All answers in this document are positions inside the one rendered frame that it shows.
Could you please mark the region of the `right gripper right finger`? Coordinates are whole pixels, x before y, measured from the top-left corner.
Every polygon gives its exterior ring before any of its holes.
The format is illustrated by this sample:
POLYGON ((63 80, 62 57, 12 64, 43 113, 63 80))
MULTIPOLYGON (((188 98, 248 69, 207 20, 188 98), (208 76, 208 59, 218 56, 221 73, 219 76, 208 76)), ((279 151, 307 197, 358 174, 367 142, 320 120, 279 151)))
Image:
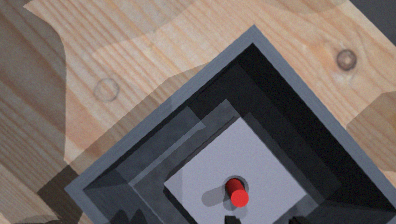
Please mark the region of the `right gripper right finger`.
POLYGON ((293 216, 288 224, 311 224, 304 216, 293 216))

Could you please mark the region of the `red cylindrical peg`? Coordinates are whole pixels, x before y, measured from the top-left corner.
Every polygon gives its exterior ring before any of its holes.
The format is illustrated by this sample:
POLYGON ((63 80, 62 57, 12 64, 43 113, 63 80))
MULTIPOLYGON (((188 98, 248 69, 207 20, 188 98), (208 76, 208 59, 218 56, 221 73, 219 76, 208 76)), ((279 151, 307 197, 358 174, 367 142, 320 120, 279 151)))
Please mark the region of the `red cylindrical peg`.
POLYGON ((238 178, 229 179, 225 186, 234 206, 243 207, 248 203, 249 196, 238 178))

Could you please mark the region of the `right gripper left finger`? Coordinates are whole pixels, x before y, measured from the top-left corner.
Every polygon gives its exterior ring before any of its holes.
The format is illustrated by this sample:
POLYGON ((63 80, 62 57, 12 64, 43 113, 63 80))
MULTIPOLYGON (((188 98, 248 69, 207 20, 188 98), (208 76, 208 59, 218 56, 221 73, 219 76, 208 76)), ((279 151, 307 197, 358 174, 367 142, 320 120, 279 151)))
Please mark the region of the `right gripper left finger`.
POLYGON ((241 224, 241 221, 236 216, 225 216, 224 224, 241 224))

